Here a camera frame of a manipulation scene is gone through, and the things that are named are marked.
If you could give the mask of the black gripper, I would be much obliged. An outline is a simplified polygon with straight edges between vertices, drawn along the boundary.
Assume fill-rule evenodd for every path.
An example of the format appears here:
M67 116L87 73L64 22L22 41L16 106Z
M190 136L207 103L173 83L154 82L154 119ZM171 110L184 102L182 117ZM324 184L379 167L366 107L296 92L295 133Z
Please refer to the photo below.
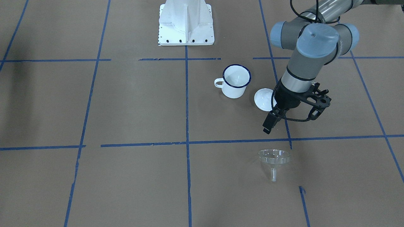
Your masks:
M297 108L302 102L304 92L294 92L287 89L281 80L274 89L274 97L277 105L272 108L263 122L263 131L269 135L272 129L282 119L287 119L286 113L290 109Z

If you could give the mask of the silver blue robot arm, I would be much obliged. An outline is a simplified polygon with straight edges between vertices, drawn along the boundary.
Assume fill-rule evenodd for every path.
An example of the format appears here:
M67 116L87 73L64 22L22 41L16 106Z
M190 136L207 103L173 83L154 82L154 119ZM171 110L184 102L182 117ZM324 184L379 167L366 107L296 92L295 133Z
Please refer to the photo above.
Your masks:
M402 0L322 0L311 8L296 13L292 21L281 21L271 29L270 43L292 50L284 75L269 97L270 110L263 123L269 134L287 111L304 102L312 108L306 119L316 120L330 106L328 90L320 90L315 82L324 65L351 51L359 42L358 29L349 23L339 24L340 17L360 5L403 5Z

